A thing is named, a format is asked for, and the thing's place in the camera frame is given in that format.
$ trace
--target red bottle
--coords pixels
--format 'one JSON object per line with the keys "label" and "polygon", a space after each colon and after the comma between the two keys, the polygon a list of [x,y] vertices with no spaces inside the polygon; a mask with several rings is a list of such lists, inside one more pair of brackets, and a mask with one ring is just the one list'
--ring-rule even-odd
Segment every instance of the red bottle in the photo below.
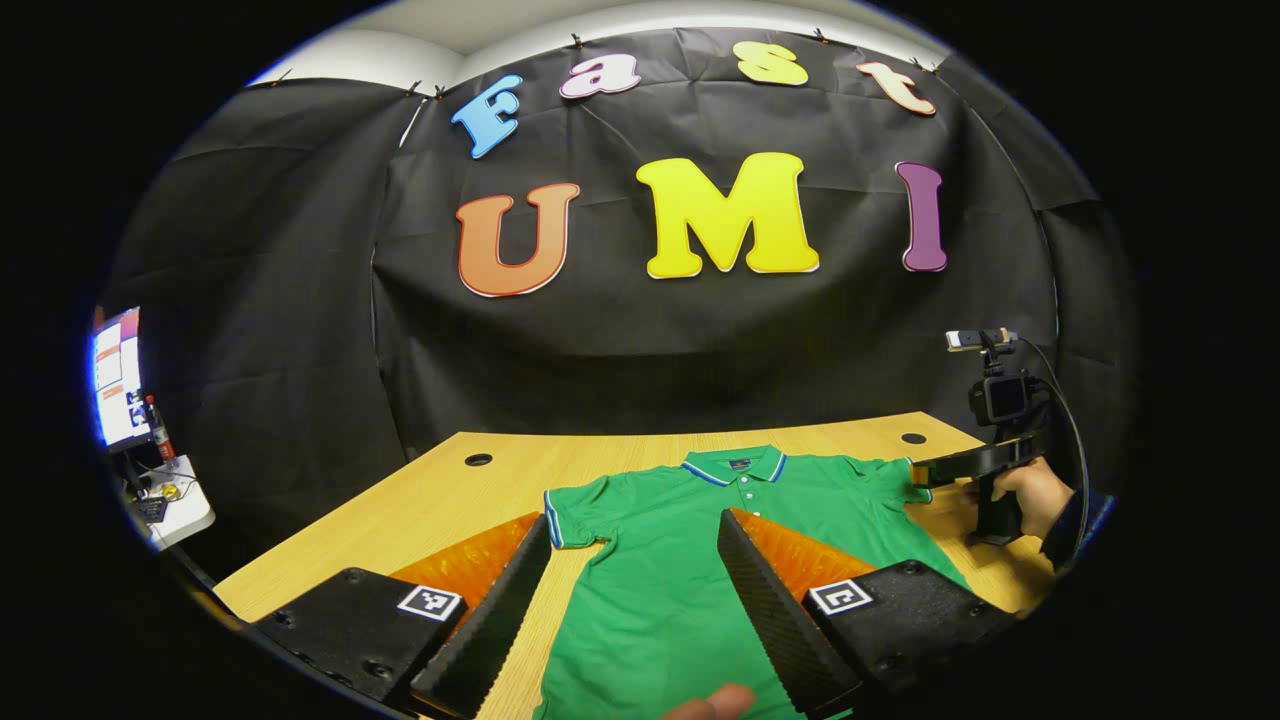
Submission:
{"label": "red bottle", "polygon": [[164,427],[164,419],[160,418],[160,410],[156,409],[156,396],[147,396],[147,409],[151,410],[151,439],[155,441],[156,448],[160,451],[160,459],[166,464],[172,462],[175,457],[173,443],[169,442],[169,429]]}

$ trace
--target pink letter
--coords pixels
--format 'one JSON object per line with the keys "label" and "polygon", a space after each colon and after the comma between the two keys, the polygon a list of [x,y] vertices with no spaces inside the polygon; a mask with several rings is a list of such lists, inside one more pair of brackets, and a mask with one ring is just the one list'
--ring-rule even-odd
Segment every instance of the pink letter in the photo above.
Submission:
{"label": "pink letter", "polygon": [[636,59],[631,55],[600,55],[584,60],[570,70],[573,76],[561,86],[561,96],[570,100],[586,97],[599,91],[622,92],[640,82]]}

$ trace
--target computer monitor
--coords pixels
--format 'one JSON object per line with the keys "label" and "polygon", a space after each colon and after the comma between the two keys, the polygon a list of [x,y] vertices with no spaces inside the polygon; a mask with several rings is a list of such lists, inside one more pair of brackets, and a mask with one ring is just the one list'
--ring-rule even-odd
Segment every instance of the computer monitor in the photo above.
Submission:
{"label": "computer monitor", "polygon": [[97,427],[109,452],[151,439],[138,368],[138,315],[133,307],[93,333],[92,382]]}

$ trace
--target letter m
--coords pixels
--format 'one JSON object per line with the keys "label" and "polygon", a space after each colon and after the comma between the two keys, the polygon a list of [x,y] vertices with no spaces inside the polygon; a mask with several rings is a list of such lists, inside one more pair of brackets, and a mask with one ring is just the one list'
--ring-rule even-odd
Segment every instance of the letter m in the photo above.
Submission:
{"label": "letter m", "polygon": [[687,224],[721,272],[730,272],[755,224],[755,246],[746,265],[756,273],[812,273],[818,252],[809,247],[800,215],[796,177],[804,163],[786,152],[756,152],[739,169],[728,197],[685,158],[641,165],[636,179],[653,190],[658,254],[649,260],[654,278],[687,278],[703,269],[689,247]]}

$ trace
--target blue letter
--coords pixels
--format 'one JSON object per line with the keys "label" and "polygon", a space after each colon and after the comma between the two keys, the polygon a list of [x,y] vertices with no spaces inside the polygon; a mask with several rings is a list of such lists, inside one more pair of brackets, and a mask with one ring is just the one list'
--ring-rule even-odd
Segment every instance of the blue letter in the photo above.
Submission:
{"label": "blue letter", "polygon": [[[471,133],[471,141],[475,142],[475,146],[471,149],[472,159],[480,158],[493,150],[494,145],[498,145],[508,135],[516,132],[515,118],[503,120],[498,118],[498,113],[509,115],[520,108],[520,100],[507,91],[522,82],[525,82],[525,78],[520,76],[507,76],[489,86],[489,90],[477,95],[475,100],[463,105],[461,110],[453,113],[451,122],[462,123],[462,127],[467,128],[467,132]],[[493,97],[493,104],[489,102],[490,97]]]}

